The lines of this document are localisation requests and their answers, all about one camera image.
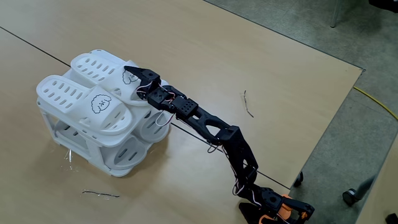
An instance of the wire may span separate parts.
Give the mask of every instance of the wire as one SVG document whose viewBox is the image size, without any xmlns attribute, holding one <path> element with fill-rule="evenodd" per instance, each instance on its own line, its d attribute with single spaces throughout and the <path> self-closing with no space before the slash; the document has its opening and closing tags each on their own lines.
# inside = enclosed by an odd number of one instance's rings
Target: wire
<svg viewBox="0 0 398 224">
<path fill-rule="evenodd" d="M 262 205 L 261 205 L 260 203 L 256 202 L 256 199 L 254 198 L 254 191 L 251 190 L 251 192 L 253 193 L 253 202 L 256 203 L 256 204 L 258 204 L 258 205 L 260 205 L 260 207 L 262 207 Z"/>
<path fill-rule="evenodd" d="M 361 90 L 360 88 L 354 86 L 354 89 L 360 91 L 362 94 L 364 94 L 365 96 L 369 97 L 370 99 L 372 99 L 373 101 L 375 101 L 376 103 L 378 103 L 381 107 L 383 107 L 386 111 L 388 111 L 388 113 L 390 113 L 396 120 L 398 120 L 398 116 L 394 114 L 394 112 L 392 112 L 388 107 L 386 107 L 384 104 L 382 104 L 380 101 L 378 101 L 377 99 L 375 99 L 373 96 L 367 94 L 365 91 Z"/>
<path fill-rule="evenodd" d="M 287 224 L 290 224 L 288 221 L 286 221 L 284 218 L 282 218 L 281 215 L 279 215 L 278 213 L 276 213 L 276 215 L 277 215 L 280 219 L 282 219 L 283 222 L 285 222 L 285 223 L 287 223 Z"/>
<path fill-rule="evenodd" d="M 214 148 L 213 151 L 210 151 L 210 149 L 214 147 L 212 144 L 210 145 L 210 147 L 207 149 L 207 153 L 213 153 L 214 151 L 216 151 L 218 149 L 218 146 Z"/>
<path fill-rule="evenodd" d="M 162 116 L 163 113 L 164 113 L 164 110 L 160 113 L 160 115 L 155 120 L 155 124 L 158 125 L 159 127 L 164 127 L 164 126 L 168 125 L 170 123 L 170 121 L 172 120 L 172 118 L 174 117 L 174 114 L 173 114 L 165 124 L 160 125 L 157 123 L 157 120 Z"/>
<path fill-rule="evenodd" d="M 244 186 L 242 186 L 241 189 L 239 189 L 238 187 L 239 187 L 239 180 L 236 179 L 235 184 L 234 184 L 233 187 L 232 187 L 232 194 L 233 194 L 233 195 L 238 195 L 238 194 L 241 193 L 242 190 L 244 189 Z M 237 193 L 234 192 L 234 189 L 235 189 L 235 188 L 239 189 Z"/>
<path fill-rule="evenodd" d="M 148 87 L 148 86 L 150 86 L 151 84 L 152 84 L 152 82 L 150 82 L 148 85 L 139 86 L 139 87 L 136 88 L 135 91 L 137 91 L 137 90 L 140 89 L 140 88 Z"/>
<path fill-rule="evenodd" d="M 175 98 L 175 93 L 170 92 L 170 91 L 168 91 L 168 90 L 166 90 L 166 91 L 167 91 L 167 93 L 173 94 L 173 99 Z"/>
</svg>

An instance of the debris on table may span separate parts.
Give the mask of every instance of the debris on table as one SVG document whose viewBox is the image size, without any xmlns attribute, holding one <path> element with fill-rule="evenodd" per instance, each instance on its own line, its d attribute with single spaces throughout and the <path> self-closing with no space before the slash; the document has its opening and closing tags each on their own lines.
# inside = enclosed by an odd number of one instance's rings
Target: debris on table
<svg viewBox="0 0 398 224">
<path fill-rule="evenodd" d="M 106 193 L 98 193 L 98 192 L 94 192 L 94 191 L 92 191 L 92 190 L 84 190 L 84 191 L 82 192 L 82 194 L 87 194 L 87 193 L 96 194 L 96 195 L 98 195 L 98 196 L 109 196 L 109 197 L 115 197 L 115 198 L 120 197 L 119 195 L 112 195 L 112 194 L 106 194 Z"/>
<path fill-rule="evenodd" d="M 250 114 L 250 116 L 252 118 L 254 118 L 253 114 L 250 113 L 249 109 L 248 109 L 248 103 L 246 101 L 246 90 L 243 93 L 243 99 L 244 99 L 244 106 L 246 107 L 246 111 L 248 112 L 248 114 Z"/>
</svg>

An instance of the chair leg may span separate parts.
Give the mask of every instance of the chair leg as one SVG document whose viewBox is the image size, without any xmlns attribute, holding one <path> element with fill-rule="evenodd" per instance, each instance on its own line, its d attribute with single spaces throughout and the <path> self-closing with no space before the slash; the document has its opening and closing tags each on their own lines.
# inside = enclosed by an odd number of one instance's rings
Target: chair leg
<svg viewBox="0 0 398 224">
<path fill-rule="evenodd" d="M 333 12 L 333 17 L 331 18 L 330 27 L 335 28 L 337 23 L 338 13 L 341 9 L 341 3 L 343 0 L 336 0 L 335 11 Z"/>
</svg>

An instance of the small wire piece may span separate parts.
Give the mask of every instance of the small wire piece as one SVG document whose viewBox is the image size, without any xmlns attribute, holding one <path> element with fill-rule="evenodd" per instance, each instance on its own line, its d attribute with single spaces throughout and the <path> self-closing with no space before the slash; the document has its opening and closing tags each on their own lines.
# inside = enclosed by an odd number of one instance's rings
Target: small wire piece
<svg viewBox="0 0 398 224">
<path fill-rule="evenodd" d="M 160 124 L 157 123 L 157 120 L 163 115 L 163 113 L 164 113 L 164 111 L 162 111 L 162 112 L 160 113 L 160 115 L 159 115 L 159 116 L 156 118 L 156 120 L 155 120 L 155 124 L 158 125 L 159 127 L 164 127 L 164 126 L 166 126 L 167 124 L 170 123 L 170 121 L 171 121 L 172 118 L 174 117 L 174 114 L 173 114 L 172 116 L 170 116 L 169 120 L 168 120 L 165 124 L 160 125 Z"/>
<path fill-rule="evenodd" d="M 100 196 L 100 195 L 105 195 L 105 196 L 110 196 L 110 197 L 120 197 L 120 196 L 118 196 L 118 195 L 111 195 L 111 194 L 105 194 L 105 193 L 98 193 L 98 192 L 94 192 L 94 191 L 90 191 L 90 190 L 85 190 L 85 191 L 82 192 L 82 194 L 85 194 L 85 193 L 92 193 L 92 194 L 96 194 L 96 195 L 98 195 L 98 196 Z"/>
<path fill-rule="evenodd" d="M 254 118 L 253 114 L 251 114 L 248 109 L 248 102 L 246 101 L 246 90 L 243 93 L 243 99 L 244 99 L 244 106 L 246 107 L 246 112 L 248 112 L 248 114 L 250 114 L 250 116 Z"/>
<path fill-rule="evenodd" d="M 207 149 L 207 153 L 213 153 L 214 151 L 216 151 L 218 149 L 218 146 L 214 148 L 214 150 L 210 150 L 212 147 L 214 147 L 212 144 L 210 145 L 210 147 Z"/>
</svg>

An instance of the metal leg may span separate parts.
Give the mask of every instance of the metal leg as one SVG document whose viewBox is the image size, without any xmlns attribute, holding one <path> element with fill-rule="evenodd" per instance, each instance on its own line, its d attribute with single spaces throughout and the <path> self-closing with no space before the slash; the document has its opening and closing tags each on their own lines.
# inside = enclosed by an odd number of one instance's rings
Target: metal leg
<svg viewBox="0 0 398 224">
<path fill-rule="evenodd" d="M 368 180 L 365 180 L 362 182 L 362 184 L 359 185 L 357 190 L 354 189 L 349 189 L 346 192 L 343 193 L 343 200 L 348 204 L 348 205 L 353 205 L 357 201 L 361 200 L 365 195 L 366 192 L 371 188 L 372 183 L 376 176 L 372 176 Z"/>
<path fill-rule="evenodd" d="M 340 12 L 340 9 L 341 9 L 342 2 L 343 2 L 343 0 L 336 0 L 335 11 L 333 13 L 333 17 L 331 18 L 331 22 L 330 22 L 331 28 L 336 27 L 337 17 L 338 17 L 338 13 Z"/>
</svg>

